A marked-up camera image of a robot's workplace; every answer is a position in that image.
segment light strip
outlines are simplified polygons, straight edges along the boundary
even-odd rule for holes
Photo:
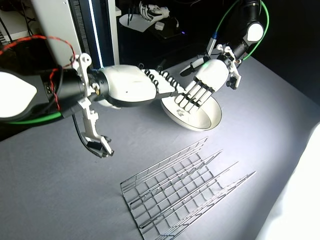
[[[97,27],[96,27],[94,8],[92,7],[92,0],[88,0],[88,2],[89,2],[91,21],[92,21],[92,25],[93,25],[93,33],[94,33],[94,38],[95,38],[96,49],[98,51],[100,67],[103,68],[104,65],[102,63],[102,57],[101,57],[101,52],[100,52],[100,45],[99,45],[99,40],[98,40],[98,33],[97,33]]]

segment wire grid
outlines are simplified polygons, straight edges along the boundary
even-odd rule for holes
[[[174,239],[229,193],[232,184],[222,188],[217,179],[236,163],[214,176],[207,164],[222,150],[202,159],[198,153],[207,139],[197,141],[120,184],[143,239]]]

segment red wire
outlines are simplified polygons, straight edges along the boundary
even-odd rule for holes
[[[71,50],[72,50],[72,60],[71,60],[71,62],[70,62],[69,64],[63,66],[63,68],[72,65],[73,61],[76,59],[75,50],[74,50],[74,48],[72,47],[72,45],[71,45],[68,41],[63,40],[63,39],[61,39],[61,38],[59,38],[59,37],[56,37],[56,36],[42,36],[42,35],[32,35],[32,36],[27,36],[27,37],[22,37],[22,38],[17,39],[17,40],[15,40],[15,41],[13,41],[13,42],[5,45],[5,46],[2,48],[2,50],[0,50],[0,56],[1,56],[6,50],[15,47],[17,44],[22,43],[22,42],[27,42],[27,41],[30,41],[30,40],[34,40],[34,39],[43,39],[43,40],[53,39],[53,40],[58,40],[58,41],[64,42],[65,44],[68,44],[69,47],[70,47]],[[57,108],[58,111],[60,111],[58,96],[57,96],[57,94],[56,94],[56,92],[55,92],[54,82],[53,82],[53,76],[54,76],[55,72],[57,72],[57,71],[58,71],[57,68],[52,69],[52,72],[51,72],[51,74],[50,74],[50,76],[49,76],[49,80],[50,80],[51,92],[52,92],[52,94],[53,94],[53,97],[54,97],[54,100],[55,100],[55,103],[56,103],[56,108]]]

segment wire dish rack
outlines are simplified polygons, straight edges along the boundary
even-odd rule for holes
[[[144,240],[172,240],[256,172],[222,187],[217,181],[236,163],[213,175],[208,164],[222,150],[202,159],[208,137],[120,184]]]

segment gray table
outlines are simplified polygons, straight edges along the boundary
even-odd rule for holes
[[[189,82],[192,76],[179,77],[184,66],[170,71]],[[214,94],[222,121],[208,132],[180,127],[156,101],[122,110],[94,106],[98,131],[115,150],[107,159],[82,147],[71,118],[1,142],[0,239],[140,240],[120,182],[205,136],[204,157],[224,149],[218,167],[240,161],[239,176],[257,174],[178,239],[254,239],[320,121],[320,107],[253,58],[239,71],[238,90],[224,86]]]

